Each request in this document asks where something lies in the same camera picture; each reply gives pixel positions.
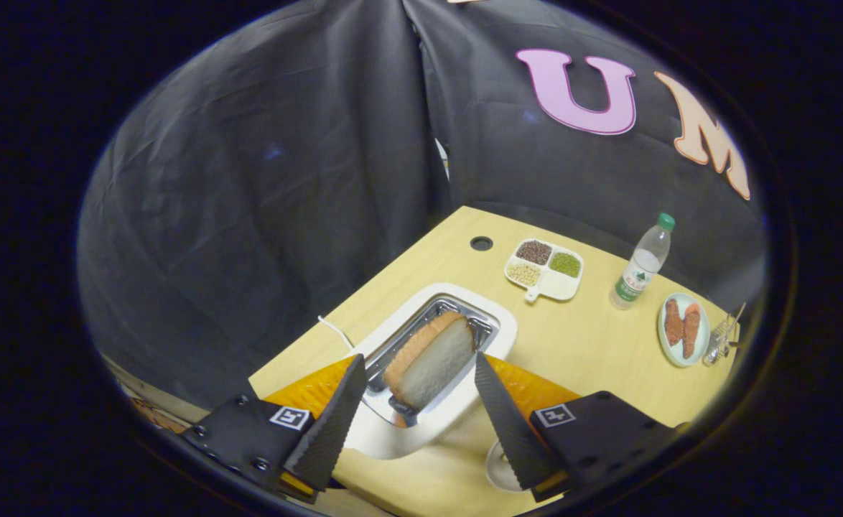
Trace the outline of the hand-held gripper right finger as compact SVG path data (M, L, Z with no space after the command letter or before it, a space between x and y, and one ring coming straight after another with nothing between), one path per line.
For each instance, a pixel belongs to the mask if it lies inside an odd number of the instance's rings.
M609 391L578 395L492 355L477 354L474 380L514 477L537 503L604 490L677 438Z

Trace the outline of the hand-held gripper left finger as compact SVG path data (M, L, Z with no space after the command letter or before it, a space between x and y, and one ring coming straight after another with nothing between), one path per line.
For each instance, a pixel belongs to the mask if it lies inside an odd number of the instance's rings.
M366 386L365 357L349 355L262 399L232 397L179 436L254 487L315 503L330 484Z

